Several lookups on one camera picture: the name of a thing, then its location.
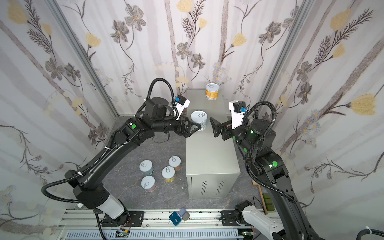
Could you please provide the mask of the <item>light blue labelled can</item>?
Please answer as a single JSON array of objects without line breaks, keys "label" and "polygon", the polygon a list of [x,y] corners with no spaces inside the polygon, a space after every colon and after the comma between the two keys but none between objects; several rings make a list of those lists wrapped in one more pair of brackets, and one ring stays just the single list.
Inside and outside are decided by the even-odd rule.
[{"label": "light blue labelled can", "polygon": [[206,128],[208,115],[207,115],[207,113],[205,113],[204,111],[201,111],[201,110],[194,111],[191,114],[191,120],[194,123],[199,124],[201,126],[201,128],[198,130],[199,132],[201,132]]}]

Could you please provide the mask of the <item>yellow can with silver lid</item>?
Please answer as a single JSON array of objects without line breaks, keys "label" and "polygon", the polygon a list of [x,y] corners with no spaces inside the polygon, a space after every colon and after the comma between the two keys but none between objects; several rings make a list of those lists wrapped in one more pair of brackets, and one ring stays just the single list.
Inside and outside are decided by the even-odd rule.
[{"label": "yellow can with silver lid", "polygon": [[166,182],[173,182],[175,180],[175,169],[171,166],[163,168],[162,176]]}]

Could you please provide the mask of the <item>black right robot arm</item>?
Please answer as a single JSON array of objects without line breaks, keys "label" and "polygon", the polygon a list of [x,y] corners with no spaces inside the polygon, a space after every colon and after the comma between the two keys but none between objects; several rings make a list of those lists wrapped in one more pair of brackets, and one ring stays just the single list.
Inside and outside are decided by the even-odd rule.
[{"label": "black right robot arm", "polygon": [[281,223],[259,213],[254,206],[241,209],[241,218],[269,240],[319,240],[294,193],[288,169],[272,150],[276,133],[272,130],[276,116],[270,121],[255,119],[249,126],[235,127],[232,121],[220,123],[210,118],[214,136],[235,140],[245,160],[249,176],[267,189]]}]

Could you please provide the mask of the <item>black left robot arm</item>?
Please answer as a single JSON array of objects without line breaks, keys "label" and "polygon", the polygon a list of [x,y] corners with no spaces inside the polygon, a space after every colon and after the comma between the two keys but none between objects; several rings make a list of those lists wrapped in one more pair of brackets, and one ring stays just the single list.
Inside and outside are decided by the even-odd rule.
[{"label": "black left robot arm", "polygon": [[175,132],[188,138],[197,132],[200,125],[174,113],[174,110],[183,112],[187,102],[182,96],[176,97],[170,106],[160,97],[146,100],[138,116],[128,119],[113,132],[99,154],[77,172],[70,170],[65,174],[76,199],[88,209],[102,211],[113,220],[128,219],[128,210],[105,189],[103,179],[126,155],[153,138],[155,133]]}]

